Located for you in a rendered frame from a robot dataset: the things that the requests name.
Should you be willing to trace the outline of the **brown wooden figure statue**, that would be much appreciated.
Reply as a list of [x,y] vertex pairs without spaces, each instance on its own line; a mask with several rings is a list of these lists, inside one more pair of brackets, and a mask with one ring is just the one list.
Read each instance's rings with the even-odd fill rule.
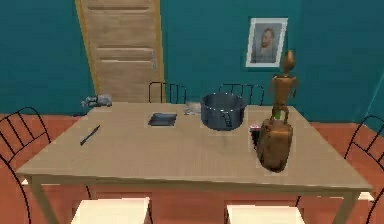
[[293,128],[288,123],[288,97],[295,97],[298,80],[290,72],[296,61],[292,50],[288,50],[283,61],[283,73],[274,75],[270,89],[274,91],[274,102],[269,119],[262,123],[257,142],[257,156],[261,165],[269,171],[279,173],[285,169],[293,138]]

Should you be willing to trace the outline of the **pale grey crumpled paper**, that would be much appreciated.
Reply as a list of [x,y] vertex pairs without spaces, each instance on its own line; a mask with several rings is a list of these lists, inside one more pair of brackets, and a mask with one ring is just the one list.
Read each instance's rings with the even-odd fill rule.
[[201,104],[197,102],[187,102],[184,107],[185,115],[198,115],[201,113]]

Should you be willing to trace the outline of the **dark grey cooking pot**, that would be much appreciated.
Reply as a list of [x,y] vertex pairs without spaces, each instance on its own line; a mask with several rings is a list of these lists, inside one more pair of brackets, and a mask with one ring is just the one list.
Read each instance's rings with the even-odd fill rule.
[[232,131],[240,127],[244,119],[246,101],[231,93],[212,93],[201,98],[201,121],[216,131]]

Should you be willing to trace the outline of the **dark flat tray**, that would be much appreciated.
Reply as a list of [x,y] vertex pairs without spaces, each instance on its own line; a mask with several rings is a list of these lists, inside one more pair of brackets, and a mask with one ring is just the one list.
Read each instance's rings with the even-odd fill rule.
[[154,113],[148,124],[150,126],[173,126],[176,121],[176,114]]

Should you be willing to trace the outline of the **light wooden table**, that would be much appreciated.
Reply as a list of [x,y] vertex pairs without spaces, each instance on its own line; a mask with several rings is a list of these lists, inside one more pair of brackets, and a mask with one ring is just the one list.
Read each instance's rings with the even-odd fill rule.
[[[176,114],[175,124],[150,126],[154,113]],[[185,115],[180,104],[115,103],[92,109],[17,172],[27,178],[48,224],[59,223],[42,190],[45,184],[341,196],[332,224],[345,224],[359,194],[371,185],[297,110],[289,118],[294,133],[287,166],[280,173],[263,168],[249,127],[270,113],[268,106],[249,106],[239,128],[218,132],[199,116]]]

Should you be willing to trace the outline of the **small dark cup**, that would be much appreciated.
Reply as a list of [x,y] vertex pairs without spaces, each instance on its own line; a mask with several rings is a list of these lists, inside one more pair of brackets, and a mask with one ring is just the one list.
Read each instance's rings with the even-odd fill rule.
[[253,145],[254,145],[254,147],[257,147],[259,136],[260,136],[260,132],[261,132],[261,127],[258,126],[258,125],[253,124],[253,125],[250,126],[249,131],[251,133]]

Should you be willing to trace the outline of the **light wooden room door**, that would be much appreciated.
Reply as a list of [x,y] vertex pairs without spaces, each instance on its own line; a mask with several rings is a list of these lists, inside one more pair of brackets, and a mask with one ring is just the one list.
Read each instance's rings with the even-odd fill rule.
[[75,6],[95,92],[146,103],[148,85],[164,80],[160,0],[75,0]]

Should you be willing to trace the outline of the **grey crumpled cloth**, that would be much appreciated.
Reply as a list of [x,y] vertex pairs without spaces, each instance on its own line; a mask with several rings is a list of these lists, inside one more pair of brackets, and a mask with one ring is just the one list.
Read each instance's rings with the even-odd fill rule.
[[86,107],[110,107],[112,105],[112,97],[108,94],[97,96],[88,96],[82,102],[81,106]]

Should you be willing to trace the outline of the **white framed portrait picture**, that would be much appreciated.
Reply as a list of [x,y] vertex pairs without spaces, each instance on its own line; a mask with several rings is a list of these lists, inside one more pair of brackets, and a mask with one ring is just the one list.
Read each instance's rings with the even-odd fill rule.
[[278,68],[287,31],[287,18],[252,18],[250,20],[246,66]]

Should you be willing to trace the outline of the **black thin stick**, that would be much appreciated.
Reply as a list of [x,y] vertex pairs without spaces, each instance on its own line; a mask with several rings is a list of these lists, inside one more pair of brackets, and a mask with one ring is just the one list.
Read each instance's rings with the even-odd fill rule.
[[100,128],[100,125],[96,126],[89,134],[87,134],[81,141],[80,141],[80,146],[83,146],[87,140],[92,137]]

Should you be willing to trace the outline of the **white seat chair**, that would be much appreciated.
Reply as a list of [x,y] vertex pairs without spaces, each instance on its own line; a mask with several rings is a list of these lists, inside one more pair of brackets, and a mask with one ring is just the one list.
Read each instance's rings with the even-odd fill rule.
[[305,224],[297,207],[227,205],[225,224]]
[[82,200],[71,224],[153,224],[151,201],[149,197]]

